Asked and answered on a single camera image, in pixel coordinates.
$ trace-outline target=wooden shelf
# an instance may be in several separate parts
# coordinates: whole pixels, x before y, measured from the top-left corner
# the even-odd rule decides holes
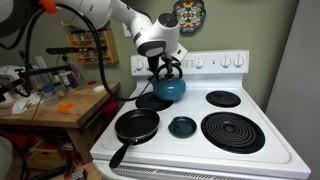
[[[104,64],[114,64],[119,61],[116,45],[111,30],[101,31],[101,46],[103,51]],[[78,64],[97,64],[98,56],[96,45],[92,44],[94,39],[85,39],[83,34],[74,33],[67,35],[69,46],[80,49],[78,53],[73,53]]]

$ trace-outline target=black cable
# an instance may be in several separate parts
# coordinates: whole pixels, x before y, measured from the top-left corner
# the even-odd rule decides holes
[[[52,83],[53,79],[54,79],[54,76],[52,76],[52,78],[50,79],[49,84]],[[38,104],[37,104],[37,107],[36,107],[36,109],[35,109],[35,111],[34,111],[34,113],[33,113],[33,115],[32,115],[32,118],[31,118],[29,124],[27,125],[27,127],[22,131],[21,135],[24,135],[24,133],[25,133],[25,132],[28,130],[28,128],[31,126],[31,124],[32,124],[32,122],[33,122],[33,120],[34,120],[34,117],[35,117],[36,114],[37,114],[37,111],[38,111],[39,105],[40,105],[40,103],[41,103],[41,100],[42,100],[43,97],[44,97],[44,94],[45,94],[45,93],[43,93],[43,94],[41,95],[40,100],[39,100],[39,102],[38,102]]]
[[[29,124],[26,126],[26,128],[24,128],[24,130],[22,131],[21,135],[24,135],[24,133],[30,128],[30,126],[31,126],[31,124],[32,124],[32,122],[33,122],[33,120],[34,120],[34,117],[36,116],[36,114],[37,114],[37,112],[38,112],[38,108],[39,108],[40,103],[41,103],[41,101],[42,101],[42,99],[43,99],[43,97],[44,97],[44,94],[45,94],[45,93],[43,92],[43,94],[41,95],[40,100],[39,100],[39,102],[38,102],[38,104],[37,104],[37,107],[36,107],[36,109],[35,109],[35,111],[34,111],[34,113],[33,113],[33,115],[32,115],[32,118],[31,118]],[[27,164],[27,162],[26,162],[26,159],[24,158],[24,154],[23,154],[22,152],[19,152],[19,155],[20,155],[21,160],[22,160],[22,171],[21,171],[19,180],[22,180],[22,179],[23,179],[24,172],[26,172],[26,177],[25,177],[25,179],[27,179],[27,178],[29,177],[29,175],[30,175],[30,173],[29,173],[29,167],[28,167],[28,164]]]
[[[58,55],[58,59],[60,58],[61,54]],[[56,67],[59,66],[59,61],[56,62]]]
[[[60,8],[67,9],[67,10],[73,12],[74,14],[76,14],[86,24],[86,26],[89,28],[90,32],[92,33],[93,39],[96,43],[96,47],[98,50],[98,62],[99,62],[98,64],[99,64],[100,77],[101,77],[102,84],[103,84],[104,88],[106,89],[106,91],[113,98],[120,100],[120,101],[134,101],[134,100],[136,100],[140,95],[137,97],[133,97],[133,98],[122,98],[122,97],[117,96],[115,93],[113,93],[111,91],[111,89],[109,88],[107,81],[106,81],[106,78],[105,78],[103,56],[102,56],[102,52],[101,52],[102,47],[101,47],[100,38],[99,38],[97,30],[94,27],[94,25],[92,24],[92,22],[86,16],[84,16],[83,14],[79,13],[78,11],[74,10],[73,8],[71,8],[67,5],[57,3],[56,6],[60,7]]]
[[[43,8],[39,8],[31,22],[30,22],[30,25],[29,25],[29,28],[28,28],[28,32],[27,32],[27,37],[26,37],[26,45],[25,45],[25,80],[26,80],[26,86],[25,86],[25,89],[26,89],[26,92],[27,94],[23,94],[22,92],[19,92],[19,91],[15,91],[16,93],[18,93],[20,96],[22,97],[29,97],[30,94],[31,94],[31,83],[30,83],[30,76],[29,76],[29,72],[30,72],[30,44],[31,44],[31,38],[32,38],[32,31],[33,31],[33,28],[37,22],[37,20],[39,19],[39,17],[45,12],[45,10]]]
[[[39,10],[39,9],[41,9],[41,8],[42,8],[42,6],[41,6],[41,5],[38,5],[38,6],[36,7],[35,11],[37,11],[37,10]],[[13,48],[16,48],[16,47],[18,46],[18,44],[20,43],[20,41],[21,41],[21,39],[22,39],[22,37],[23,37],[23,34],[24,34],[24,32],[25,32],[25,30],[26,30],[26,28],[27,28],[27,26],[28,26],[29,20],[30,20],[31,18],[32,18],[32,15],[30,16],[30,18],[29,18],[28,20],[26,20],[25,24],[24,24],[24,25],[21,27],[21,29],[19,30],[19,33],[18,33],[18,35],[17,35],[17,38],[16,38],[16,40],[13,42],[12,45],[6,46],[6,45],[0,43],[0,47],[2,47],[3,49],[6,49],[6,50],[11,50],[11,49],[13,49]]]
[[[57,176],[63,174],[65,172],[65,170],[66,170],[66,165],[63,165],[63,166],[57,167],[55,169],[52,169],[50,171],[46,171],[42,174],[33,176],[33,177],[29,178],[29,180],[51,179],[51,178],[54,178],[54,177],[57,177]]]

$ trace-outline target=gray wall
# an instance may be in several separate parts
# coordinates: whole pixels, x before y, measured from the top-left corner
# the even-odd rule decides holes
[[[320,179],[320,1],[300,1],[267,116]]]
[[[144,10],[154,21],[163,12],[172,12],[177,0],[125,1]],[[180,42],[189,51],[245,48],[250,50],[250,69],[244,87],[264,110],[269,98],[281,56],[286,44],[298,0],[204,0],[207,16],[196,33],[181,35]],[[107,80],[120,81],[120,95],[129,96],[135,88],[130,75],[129,57],[136,54],[132,40],[123,36],[121,23],[111,20],[120,62],[106,65]],[[32,39],[32,57],[41,55],[49,65],[55,58],[45,53],[48,47],[67,45],[65,35],[69,29],[46,15],[36,26]],[[13,36],[0,39],[11,42]],[[22,64],[17,50],[0,49],[4,64]],[[97,66],[79,66],[86,80],[99,80]]]

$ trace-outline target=black burner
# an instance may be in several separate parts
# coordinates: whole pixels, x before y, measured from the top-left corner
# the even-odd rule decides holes
[[[218,107],[236,107],[240,104],[240,98],[227,91],[213,91],[206,96],[207,101]]]
[[[173,104],[173,101],[159,99],[153,92],[141,95],[136,100],[137,108],[149,108],[154,111],[162,111]]]
[[[212,144],[229,152],[254,153],[265,143],[260,127],[250,119],[235,113],[209,114],[202,120],[201,130]]]
[[[138,142],[136,142],[136,143],[133,143],[132,145],[138,145],[138,144],[143,144],[143,143],[146,143],[146,142],[148,142],[150,139],[152,139],[156,134],[157,134],[157,131],[158,130],[156,130],[156,132],[154,132],[151,136],[149,136],[148,138],[145,138],[145,139],[143,139],[143,140],[140,140],[140,141],[138,141]],[[123,139],[123,138],[121,138],[120,136],[117,136],[118,137],[118,140],[120,141],[120,142],[122,142],[122,143],[125,143],[125,139]]]

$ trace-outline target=white stove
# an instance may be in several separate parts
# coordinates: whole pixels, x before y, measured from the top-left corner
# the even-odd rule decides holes
[[[134,97],[146,86],[151,73],[147,70],[145,57],[132,56],[131,64],[132,75],[137,80],[137,88],[131,96]],[[109,168],[110,159],[122,146],[114,130],[115,122],[122,114],[137,108],[134,101],[125,103],[91,149],[97,169],[107,179],[123,180],[307,179],[310,174],[308,166],[243,89],[242,78],[248,72],[248,65],[247,50],[189,52],[181,62],[186,93],[167,109],[157,112],[160,124],[156,135],[143,144],[130,146],[120,166],[112,170]],[[152,85],[146,89],[146,92],[151,91]],[[240,98],[240,104],[218,107],[209,103],[207,94],[217,91],[234,94]],[[261,147],[254,152],[239,153],[209,141],[204,135],[202,121],[212,113],[236,115],[240,119],[244,117],[246,121],[257,125],[262,135],[255,136],[260,137]],[[196,122],[197,129],[191,137],[177,138],[168,130],[173,118],[179,116],[189,117]],[[237,134],[235,130],[241,129],[234,126],[228,128],[229,131],[221,128],[219,131],[232,136],[232,133]],[[243,131],[250,131],[250,128],[244,128]],[[238,133],[235,138],[249,138],[246,139],[247,136],[242,132]]]

